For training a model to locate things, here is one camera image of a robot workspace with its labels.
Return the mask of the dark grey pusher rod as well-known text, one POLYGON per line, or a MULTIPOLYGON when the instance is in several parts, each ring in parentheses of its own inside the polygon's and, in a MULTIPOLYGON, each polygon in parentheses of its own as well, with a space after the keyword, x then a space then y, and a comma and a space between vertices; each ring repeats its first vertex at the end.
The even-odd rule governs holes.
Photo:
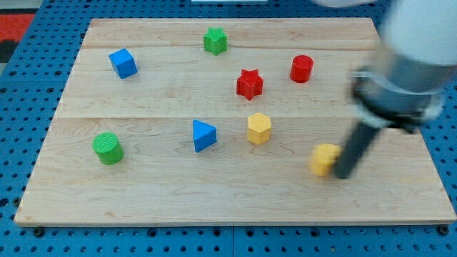
POLYGON ((358 121, 347 138, 343 151, 336 161, 333 174, 342 179, 349 178, 380 128, 358 121))

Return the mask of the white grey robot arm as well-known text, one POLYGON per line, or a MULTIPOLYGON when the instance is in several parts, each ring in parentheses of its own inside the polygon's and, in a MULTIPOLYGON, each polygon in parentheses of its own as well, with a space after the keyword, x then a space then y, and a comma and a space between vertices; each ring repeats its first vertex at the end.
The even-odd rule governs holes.
POLYGON ((358 122, 333 168, 348 178, 384 128, 413 133, 439 116, 456 72, 456 1, 394 1, 370 61, 351 74, 358 122))

